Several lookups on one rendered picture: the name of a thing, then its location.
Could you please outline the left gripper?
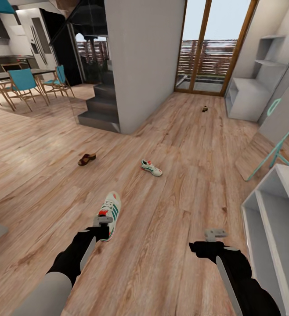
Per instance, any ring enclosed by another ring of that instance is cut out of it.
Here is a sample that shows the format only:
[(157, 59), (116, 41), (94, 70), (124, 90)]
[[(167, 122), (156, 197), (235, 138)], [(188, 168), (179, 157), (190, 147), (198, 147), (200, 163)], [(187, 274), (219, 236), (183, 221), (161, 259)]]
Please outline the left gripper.
[(100, 239), (108, 239), (109, 238), (109, 226), (101, 226), (101, 227), (88, 227), (87, 229), (94, 229), (98, 232), (99, 238)]

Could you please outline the gym shoe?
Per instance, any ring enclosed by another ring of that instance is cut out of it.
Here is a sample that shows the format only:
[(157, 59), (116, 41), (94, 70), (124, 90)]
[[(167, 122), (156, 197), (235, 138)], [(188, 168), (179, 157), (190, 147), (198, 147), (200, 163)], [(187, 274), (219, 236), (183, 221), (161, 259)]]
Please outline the gym shoe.
[(163, 174), (162, 171), (156, 168), (150, 161), (145, 161), (144, 159), (141, 161), (141, 169), (150, 171), (154, 176), (161, 176)]
[(97, 214), (97, 216), (99, 217), (109, 216), (113, 218), (112, 223), (100, 223), (101, 226), (109, 226), (109, 238), (100, 239), (102, 242), (109, 242), (112, 239), (115, 232), (116, 222), (119, 217), (120, 210), (121, 200), (119, 194), (117, 192), (112, 191), (107, 195), (101, 210)]

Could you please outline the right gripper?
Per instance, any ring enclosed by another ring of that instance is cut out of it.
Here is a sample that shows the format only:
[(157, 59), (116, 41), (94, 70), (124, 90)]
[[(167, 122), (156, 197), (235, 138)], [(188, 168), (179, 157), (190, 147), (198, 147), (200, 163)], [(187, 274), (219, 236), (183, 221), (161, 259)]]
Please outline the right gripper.
[[(224, 243), (219, 242), (204, 242), (204, 241), (196, 241), (194, 243), (189, 242), (189, 246), (192, 252), (196, 253), (199, 258), (208, 258), (210, 257), (210, 251), (215, 246), (223, 246)], [(211, 259), (212, 261), (212, 259)]]

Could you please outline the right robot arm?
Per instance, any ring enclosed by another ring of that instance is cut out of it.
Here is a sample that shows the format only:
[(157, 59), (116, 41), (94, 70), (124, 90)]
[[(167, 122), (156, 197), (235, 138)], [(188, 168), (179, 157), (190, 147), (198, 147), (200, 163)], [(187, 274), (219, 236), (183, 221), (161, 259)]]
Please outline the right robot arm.
[(204, 234), (206, 241), (189, 242), (190, 249), (217, 265), (236, 316), (281, 316), (273, 297), (251, 278), (250, 263), (240, 249), (216, 242), (217, 237), (227, 237), (227, 231), (206, 229)]

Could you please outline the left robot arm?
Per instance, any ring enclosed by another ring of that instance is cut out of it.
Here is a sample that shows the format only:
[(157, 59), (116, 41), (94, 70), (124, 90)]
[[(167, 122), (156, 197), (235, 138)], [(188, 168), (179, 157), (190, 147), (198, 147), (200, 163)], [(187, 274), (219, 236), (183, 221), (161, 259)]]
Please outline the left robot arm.
[(77, 276), (80, 276), (95, 245), (109, 238), (109, 216), (94, 217), (93, 227), (78, 231), (73, 242), (56, 257), (53, 266), (9, 316), (61, 316)]

